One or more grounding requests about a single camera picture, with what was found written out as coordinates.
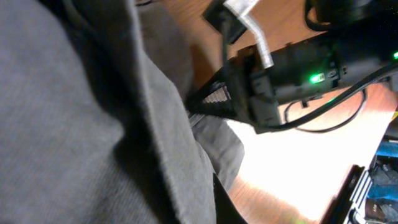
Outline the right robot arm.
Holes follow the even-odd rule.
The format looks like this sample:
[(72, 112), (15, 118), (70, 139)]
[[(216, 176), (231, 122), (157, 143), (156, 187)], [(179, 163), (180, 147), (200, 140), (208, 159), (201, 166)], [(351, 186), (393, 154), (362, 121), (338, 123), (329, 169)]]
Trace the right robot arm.
[(397, 90), (396, 1), (306, 1), (309, 39), (270, 51), (250, 15), (255, 1), (213, 1), (204, 19), (221, 34), (222, 67), (188, 97), (189, 112), (296, 129), (367, 86)]

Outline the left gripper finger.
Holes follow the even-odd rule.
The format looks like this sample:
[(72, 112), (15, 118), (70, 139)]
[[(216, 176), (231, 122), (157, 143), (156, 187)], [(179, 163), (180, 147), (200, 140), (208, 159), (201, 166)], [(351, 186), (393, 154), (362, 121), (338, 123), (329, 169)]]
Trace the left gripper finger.
[(248, 224), (241, 216), (216, 174), (213, 174), (217, 224)]

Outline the grey shorts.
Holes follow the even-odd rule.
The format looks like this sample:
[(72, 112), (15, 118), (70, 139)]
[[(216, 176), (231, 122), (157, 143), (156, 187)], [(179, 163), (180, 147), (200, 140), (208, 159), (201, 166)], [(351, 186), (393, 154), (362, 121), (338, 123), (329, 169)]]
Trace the grey shorts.
[(2, 1), (1, 222), (216, 223), (244, 148), (193, 79), (159, 1)]

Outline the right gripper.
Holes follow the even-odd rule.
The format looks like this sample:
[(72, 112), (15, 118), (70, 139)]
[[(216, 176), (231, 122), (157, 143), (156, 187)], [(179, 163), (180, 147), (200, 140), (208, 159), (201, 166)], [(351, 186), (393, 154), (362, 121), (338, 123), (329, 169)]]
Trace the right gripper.
[(284, 131), (308, 122), (282, 119), (278, 107), (308, 102), (342, 88), (345, 78), (342, 39), (308, 39), (273, 51), (273, 66), (264, 68), (257, 47), (249, 46), (225, 63), (226, 84), (218, 70), (185, 101), (192, 114), (250, 124), (257, 133)]

